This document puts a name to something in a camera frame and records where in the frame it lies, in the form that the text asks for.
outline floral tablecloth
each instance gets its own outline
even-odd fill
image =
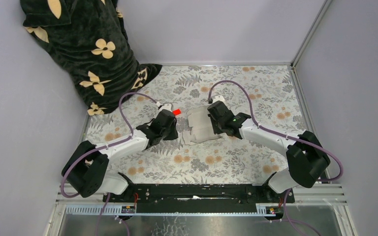
[[[186,112],[208,105],[208,91],[220,80],[234,80],[248,91],[254,115],[263,125],[297,133],[305,129],[287,66],[164,66],[141,92],[182,111],[177,116],[179,138],[114,160],[108,171],[122,172],[134,183],[263,183],[274,171],[286,168],[283,156],[247,140],[225,136],[198,145],[184,144],[182,131],[189,130]],[[213,91],[217,94],[224,96],[235,114],[249,114],[245,95],[236,86],[218,85]],[[123,108],[133,127],[158,112],[143,96],[132,97]],[[97,144],[128,135],[129,130],[117,109],[91,117],[85,133],[85,139]]]

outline folded cloth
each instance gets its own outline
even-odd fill
[[[117,1],[21,0],[23,26],[69,72],[89,115],[113,112],[122,95],[140,90],[162,67],[135,59]]]

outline black cover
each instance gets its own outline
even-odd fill
[[[21,0],[23,26],[69,72],[89,115],[113,112],[124,93],[139,90],[161,70],[135,59],[117,1]]]

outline robotic arm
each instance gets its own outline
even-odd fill
[[[157,117],[134,129],[131,138],[121,137],[99,145],[83,141],[63,168],[62,176],[84,153],[95,148],[110,147],[111,144],[123,141],[119,145],[91,153],[80,161],[67,176],[67,181],[83,198],[92,195],[97,190],[117,195],[123,193],[128,187],[128,182],[122,175],[106,173],[109,161],[146,150],[159,144],[161,140],[177,139],[176,117],[171,112],[171,107],[171,104],[160,107]]]
[[[274,173],[265,183],[276,193],[282,193],[298,185],[311,188],[330,164],[327,154],[316,148],[260,129],[247,114],[234,115],[223,103],[222,96],[216,96],[207,110],[215,134],[225,133],[228,136],[260,143],[287,158],[288,168]],[[287,134],[274,127],[271,129],[285,133],[286,137],[297,137],[321,146],[312,132]]]

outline red tag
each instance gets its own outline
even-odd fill
[[[180,113],[182,113],[182,112],[180,111],[180,109],[177,109],[177,110],[174,110],[174,111],[173,111],[173,114],[175,114],[175,116],[180,115]]]

